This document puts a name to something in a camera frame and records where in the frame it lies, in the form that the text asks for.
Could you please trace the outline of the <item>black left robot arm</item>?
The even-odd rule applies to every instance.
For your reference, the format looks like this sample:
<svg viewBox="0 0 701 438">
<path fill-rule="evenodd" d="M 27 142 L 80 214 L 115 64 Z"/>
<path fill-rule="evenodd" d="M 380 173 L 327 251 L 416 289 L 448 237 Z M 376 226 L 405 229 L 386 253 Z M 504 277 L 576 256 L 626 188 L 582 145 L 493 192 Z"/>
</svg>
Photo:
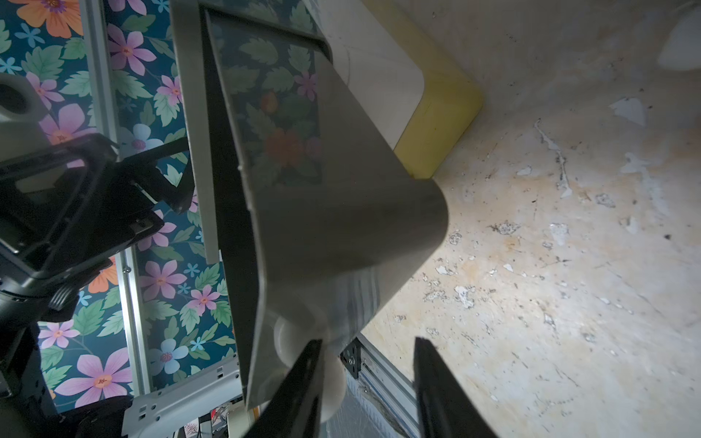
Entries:
<svg viewBox="0 0 701 438">
<path fill-rule="evenodd" d="M 5 437 L 118 437 L 131 398 L 98 399 L 61 414 L 41 370 L 43 322 L 70 319 L 78 292 L 120 251 L 164 226 L 160 202 L 186 211 L 195 191 L 160 160 L 186 151 L 180 138 L 120 159 L 93 133 L 1 164 L 1 434 Z"/>
</svg>

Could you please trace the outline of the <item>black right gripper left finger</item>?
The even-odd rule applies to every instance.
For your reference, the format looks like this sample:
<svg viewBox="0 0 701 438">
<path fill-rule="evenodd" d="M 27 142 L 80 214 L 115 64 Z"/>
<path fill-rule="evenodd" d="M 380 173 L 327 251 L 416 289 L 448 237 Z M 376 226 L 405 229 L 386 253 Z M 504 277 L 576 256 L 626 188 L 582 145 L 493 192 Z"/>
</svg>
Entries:
<svg viewBox="0 0 701 438">
<path fill-rule="evenodd" d="M 246 438 L 319 436 L 324 383 L 322 346 L 321 339 L 306 345 Z"/>
</svg>

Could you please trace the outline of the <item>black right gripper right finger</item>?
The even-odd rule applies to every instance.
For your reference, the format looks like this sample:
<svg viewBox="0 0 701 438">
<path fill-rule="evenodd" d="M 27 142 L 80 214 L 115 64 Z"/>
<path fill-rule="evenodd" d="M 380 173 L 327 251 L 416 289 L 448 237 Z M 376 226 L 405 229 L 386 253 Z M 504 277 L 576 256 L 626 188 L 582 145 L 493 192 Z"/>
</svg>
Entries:
<svg viewBox="0 0 701 438">
<path fill-rule="evenodd" d="M 429 339 L 414 341 L 414 391 L 421 437 L 498 435 L 478 412 Z"/>
</svg>

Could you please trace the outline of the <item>white drawer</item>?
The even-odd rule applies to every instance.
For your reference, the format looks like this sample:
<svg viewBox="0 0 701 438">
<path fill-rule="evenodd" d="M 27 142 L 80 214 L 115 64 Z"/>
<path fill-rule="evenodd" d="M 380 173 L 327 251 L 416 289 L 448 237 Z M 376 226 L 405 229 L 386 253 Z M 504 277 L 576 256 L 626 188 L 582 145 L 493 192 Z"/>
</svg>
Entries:
<svg viewBox="0 0 701 438">
<path fill-rule="evenodd" d="M 395 149 L 425 90 L 421 69 L 362 1 L 305 5 L 330 45 L 336 71 Z"/>
</svg>

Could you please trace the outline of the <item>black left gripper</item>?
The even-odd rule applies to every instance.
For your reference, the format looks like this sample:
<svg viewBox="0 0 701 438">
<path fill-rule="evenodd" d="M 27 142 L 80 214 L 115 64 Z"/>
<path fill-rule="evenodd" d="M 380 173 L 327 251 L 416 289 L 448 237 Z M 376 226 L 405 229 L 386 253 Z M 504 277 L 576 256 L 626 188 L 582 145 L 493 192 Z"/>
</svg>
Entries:
<svg viewBox="0 0 701 438">
<path fill-rule="evenodd" d="M 188 150 L 183 137 L 119 161 L 111 141 L 90 134 L 2 162 L 2 282 L 47 282 L 91 268 L 158 232 L 164 222 L 149 197 L 182 214 L 195 178 L 188 162 L 172 184 L 155 164 Z"/>
</svg>

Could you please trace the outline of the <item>grey top drawer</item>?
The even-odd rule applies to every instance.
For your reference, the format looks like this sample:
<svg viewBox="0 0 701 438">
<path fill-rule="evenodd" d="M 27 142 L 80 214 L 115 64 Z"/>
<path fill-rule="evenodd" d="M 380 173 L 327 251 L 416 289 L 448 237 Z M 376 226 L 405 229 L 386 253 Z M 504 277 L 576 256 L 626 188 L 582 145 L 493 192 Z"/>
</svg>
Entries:
<svg viewBox="0 0 701 438">
<path fill-rule="evenodd" d="M 310 339 L 340 354 L 440 246 L 448 209 L 412 177 L 327 43 L 202 11 L 217 237 L 243 394 L 271 400 Z"/>
</svg>

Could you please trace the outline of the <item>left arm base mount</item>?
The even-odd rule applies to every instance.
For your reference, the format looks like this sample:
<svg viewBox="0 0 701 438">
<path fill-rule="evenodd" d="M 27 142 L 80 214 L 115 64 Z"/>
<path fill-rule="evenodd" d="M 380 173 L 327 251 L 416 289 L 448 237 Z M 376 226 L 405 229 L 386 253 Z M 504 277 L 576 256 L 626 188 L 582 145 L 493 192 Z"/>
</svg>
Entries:
<svg viewBox="0 0 701 438">
<path fill-rule="evenodd" d="M 237 355 L 163 390 L 93 403 L 76 437 L 167 437 L 242 395 Z"/>
</svg>

